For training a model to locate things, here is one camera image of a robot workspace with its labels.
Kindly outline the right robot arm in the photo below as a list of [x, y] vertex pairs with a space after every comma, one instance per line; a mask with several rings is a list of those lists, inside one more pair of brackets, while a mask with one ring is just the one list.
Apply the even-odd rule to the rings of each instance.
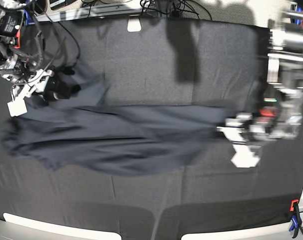
[[[12, 84], [12, 101], [36, 95], [49, 102], [72, 95], [72, 87], [56, 73], [55, 57], [43, 63], [46, 43], [37, 17], [46, 10], [45, 0], [0, 0], [0, 77]], [[29, 24], [36, 28], [33, 53], [22, 49], [22, 29]]]

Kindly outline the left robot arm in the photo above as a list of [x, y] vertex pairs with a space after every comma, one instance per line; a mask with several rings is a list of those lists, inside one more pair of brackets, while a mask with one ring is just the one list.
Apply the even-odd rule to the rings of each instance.
[[253, 112], [239, 112], [216, 128], [237, 145], [295, 139], [303, 123], [303, 0], [294, 0], [269, 30], [267, 74]]

